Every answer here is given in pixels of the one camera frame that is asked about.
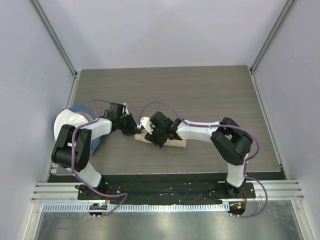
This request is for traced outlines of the beige cloth napkin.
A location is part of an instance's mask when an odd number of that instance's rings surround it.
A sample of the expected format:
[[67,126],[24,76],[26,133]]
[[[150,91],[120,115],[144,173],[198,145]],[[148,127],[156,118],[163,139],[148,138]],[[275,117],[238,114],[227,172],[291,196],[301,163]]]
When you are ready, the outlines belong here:
[[[151,141],[145,139],[145,136],[148,132],[147,131],[143,131],[142,133],[137,133],[134,135],[134,139],[136,141],[140,141],[143,143],[148,143],[148,144],[152,144]],[[168,146],[168,147],[178,147],[178,148],[185,148],[187,144],[186,140],[170,140],[167,139],[166,142],[163,144],[164,146]]]

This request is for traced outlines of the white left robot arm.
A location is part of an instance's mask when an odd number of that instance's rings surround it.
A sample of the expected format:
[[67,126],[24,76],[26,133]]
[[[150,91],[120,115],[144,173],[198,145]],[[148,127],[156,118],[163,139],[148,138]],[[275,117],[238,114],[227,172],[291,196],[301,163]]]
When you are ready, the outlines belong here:
[[124,103],[111,102],[102,116],[77,104],[62,110],[53,124],[55,145],[51,161],[75,175],[100,200],[107,192],[103,175],[89,162],[90,157],[109,134],[124,136],[141,133]]

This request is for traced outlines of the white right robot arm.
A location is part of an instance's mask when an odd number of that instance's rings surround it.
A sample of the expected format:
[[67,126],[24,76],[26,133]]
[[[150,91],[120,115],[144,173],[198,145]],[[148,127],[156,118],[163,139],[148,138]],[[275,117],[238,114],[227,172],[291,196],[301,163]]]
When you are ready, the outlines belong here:
[[170,141],[196,140],[213,143],[227,162],[227,176],[223,193],[236,198],[244,191],[245,160],[251,150],[252,137],[240,129],[231,118],[220,122],[193,122],[171,120],[158,111],[151,117],[142,117],[139,126],[146,130],[145,139],[162,148]]

